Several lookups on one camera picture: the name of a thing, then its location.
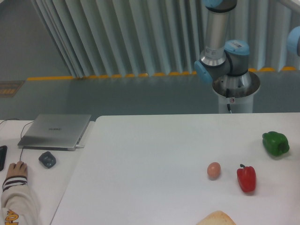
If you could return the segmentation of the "person's hand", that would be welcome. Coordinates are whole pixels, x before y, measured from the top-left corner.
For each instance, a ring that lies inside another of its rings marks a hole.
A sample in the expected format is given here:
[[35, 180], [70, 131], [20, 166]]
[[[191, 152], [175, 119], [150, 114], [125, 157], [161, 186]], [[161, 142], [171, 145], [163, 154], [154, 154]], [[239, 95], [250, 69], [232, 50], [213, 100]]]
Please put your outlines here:
[[11, 163], [8, 167], [6, 180], [14, 179], [20, 181], [26, 181], [28, 177], [28, 167], [23, 161], [19, 161], [16, 164]]

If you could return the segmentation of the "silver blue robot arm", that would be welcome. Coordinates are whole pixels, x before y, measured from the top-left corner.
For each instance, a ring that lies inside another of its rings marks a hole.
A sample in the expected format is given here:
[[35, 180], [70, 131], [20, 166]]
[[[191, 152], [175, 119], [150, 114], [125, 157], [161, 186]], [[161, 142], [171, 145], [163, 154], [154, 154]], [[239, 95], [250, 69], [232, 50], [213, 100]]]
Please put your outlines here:
[[297, 0], [205, 0], [208, 12], [204, 47], [194, 64], [200, 78], [297, 67], [300, 3]]

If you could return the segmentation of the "cream striped sleeve forearm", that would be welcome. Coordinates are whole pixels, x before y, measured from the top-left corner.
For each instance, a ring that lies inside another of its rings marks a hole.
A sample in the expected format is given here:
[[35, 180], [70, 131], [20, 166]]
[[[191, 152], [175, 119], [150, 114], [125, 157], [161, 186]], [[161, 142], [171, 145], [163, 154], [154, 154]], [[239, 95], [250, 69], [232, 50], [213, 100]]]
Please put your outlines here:
[[2, 225], [36, 225], [38, 213], [25, 176], [4, 180], [0, 198]]

